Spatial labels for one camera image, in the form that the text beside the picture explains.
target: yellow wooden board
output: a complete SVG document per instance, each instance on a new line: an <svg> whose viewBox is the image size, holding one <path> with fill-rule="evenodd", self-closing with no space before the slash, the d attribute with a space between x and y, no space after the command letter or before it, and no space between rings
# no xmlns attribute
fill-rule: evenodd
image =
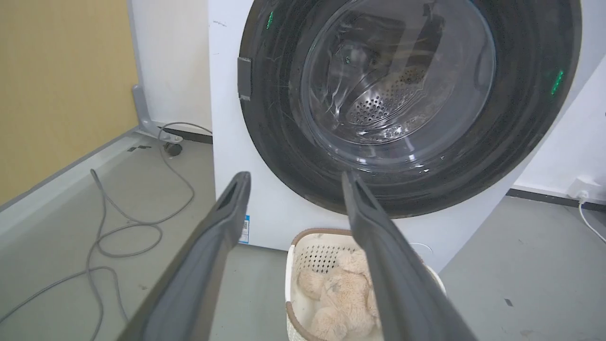
<svg viewBox="0 0 606 341"><path fill-rule="evenodd" d="M137 125L126 0L0 0L0 204Z"/></svg>

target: laundry basket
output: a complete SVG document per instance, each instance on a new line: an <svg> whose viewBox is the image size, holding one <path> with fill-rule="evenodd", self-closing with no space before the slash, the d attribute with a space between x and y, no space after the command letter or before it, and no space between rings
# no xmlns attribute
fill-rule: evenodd
<svg viewBox="0 0 606 341"><path fill-rule="evenodd" d="M360 249L351 236L351 231L341 229L308 229L293 240L286 261L286 327L291 341L323 341L306 330L311 325L318 301L305 295L298 286L297 278L303 269L311 268L323 274L335 267L337 256L342 252ZM444 284L429 266L427 267L442 291ZM364 340L383 340L381 331L375 327Z"/></svg>

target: teddy bear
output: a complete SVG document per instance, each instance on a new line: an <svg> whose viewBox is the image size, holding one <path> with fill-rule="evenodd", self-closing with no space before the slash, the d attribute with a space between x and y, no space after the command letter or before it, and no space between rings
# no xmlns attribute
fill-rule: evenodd
<svg viewBox="0 0 606 341"><path fill-rule="evenodd" d="M311 269L299 273L299 287L320 301L309 331L326 341L365 337L380 326L370 271L363 250L342 252L328 274Z"/></svg>

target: gray cable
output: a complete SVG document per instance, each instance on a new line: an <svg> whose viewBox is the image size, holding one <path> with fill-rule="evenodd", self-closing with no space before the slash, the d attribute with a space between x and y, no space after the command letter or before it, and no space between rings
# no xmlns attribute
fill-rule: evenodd
<svg viewBox="0 0 606 341"><path fill-rule="evenodd" d="M89 251L88 251L88 255L86 257L86 266L85 269L83 271L77 272L75 274L69 275L63 279L58 280L57 282L52 283L51 285L48 285L46 288L38 291L37 293L33 294L32 296L30 296L29 298L27 298L26 300L24 300L23 302L21 302L20 304L18 304L16 307L14 307L13 309L11 309L8 313L6 313L4 316L0 317L0 324L2 324L2 322L4 322L7 318L9 318L12 314L14 314L17 310L21 309L24 305L26 305L27 303L29 303L30 301L32 301L33 299L37 298L38 296L40 296L41 294L47 292L48 290L51 290L52 288L54 288L55 286L60 285L61 283L64 283L68 280L74 279L80 275L84 275L86 274L87 278L88 278L88 284L90 285L90 289L93 291L93 295L95 296L95 299L97 301L97 305L99 308L99 319L97 320L97 325L95 327L95 331L93 332L90 340L93 341L95 340L95 338L97 338L97 334L99 333L99 329L101 329L101 324L103 323L103 314L104 314L104 306L103 306L103 301L101 300L101 294L99 293L99 289L97 288L97 286L95 285L95 281L93 280L93 276L92 276L92 272L96 271L96 270L100 270L100 269L105 269L108 270L112 273L113 275L113 280L114 280L114 287L116 288L116 296L118 298L118 305L120 306L120 313L122 315L122 317L124 318L125 322L128 322L128 316L126 314L126 310L124 309L124 304L122 302L122 297L120 295L120 288L119 288L119 284L118 284L118 274L116 273L116 271L109 267L109 266L95 266L93 268L91 268L90 266L90 259L92 258L93 255L93 251L95 250L95 248L99 251L99 253L101 253L102 255L106 256L106 257L110 257L110 258L124 258L124 257L131 257L134 255L139 255L142 253L145 253L151 249L153 249L156 245L158 245L160 243L160 241L162 240L162 236L163 236L163 232L162 229L158 226L158 224L163 223L165 221L167 221L168 219L171 219L172 217L174 217L175 215L179 214L181 211L183 211L183 209L185 209L194 199L194 196L196 195L196 191L193 189L193 186L189 183L189 181L187 181L181 174L179 174L179 172L177 172L166 160L166 156L164 155L163 151L162 151L162 141L160 140L160 135L162 134L162 132L164 131L164 129L166 127L169 126L174 126L175 124L185 124L188 126L193 126L193 127L197 127L200 128L202 130L205 130L209 133L213 133L212 131L198 126L197 124L193 124L193 123L188 123L188 122L171 122L171 123L167 123L165 125L163 125L160 128L160 131L158 133L158 141L159 141L159 149L160 149L160 156L162 158L162 161L164 162L164 164L175 174L177 175L177 177L179 177L179 179L181 179L189 188L189 190L191 191L191 197L185 202L185 204L183 204L183 206L181 206L181 208L179 208L177 211L174 211L174 213L169 214L168 216L166 216L165 218L162 218L160 220L156 220L156 221L143 221L143 220L138 220L135 219L133 217L131 217L130 215L128 215L126 212L124 212L120 207L118 207L118 205L107 195L105 189L103 188L103 185L101 184L101 181L99 179L99 176L97 175L97 173L95 172L94 169L90 170L90 174L92 175L95 184L97 185L97 188L99 189L100 193L101 193L101 197L102 197L102 210L103 210L103 214L101 217L101 222L99 223L99 227L97 229L97 236L96 236L96 240L93 243L93 245L90 247ZM104 234L102 234L103 231L103 226L105 225L105 218L107 217L107 204L106 201L109 202L118 212L120 212L120 214L122 214L125 218L134 221L134 223L132 224L128 224L128 225L124 225L121 226L119 228L113 229L110 232L106 232ZM150 246L148 246L147 248L140 250L140 251L135 251L135 252L131 252L131 253L126 253L126 254L114 254L108 251L103 250L103 247L101 246L101 241L103 239L105 239L106 237L108 237L109 235L112 235L116 232L128 229L128 228L133 228L135 226L149 226L155 230L158 231L159 235L158 235L158 239L151 244Z"/></svg>

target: round glass door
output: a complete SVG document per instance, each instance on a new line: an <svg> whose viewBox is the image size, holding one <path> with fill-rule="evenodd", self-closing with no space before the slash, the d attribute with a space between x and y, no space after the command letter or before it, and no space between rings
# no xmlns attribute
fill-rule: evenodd
<svg viewBox="0 0 606 341"><path fill-rule="evenodd" d="M239 58L248 132L290 189L345 212L356 170L392 217L517 166L561 108L579 1L255 0Z"/></svg>

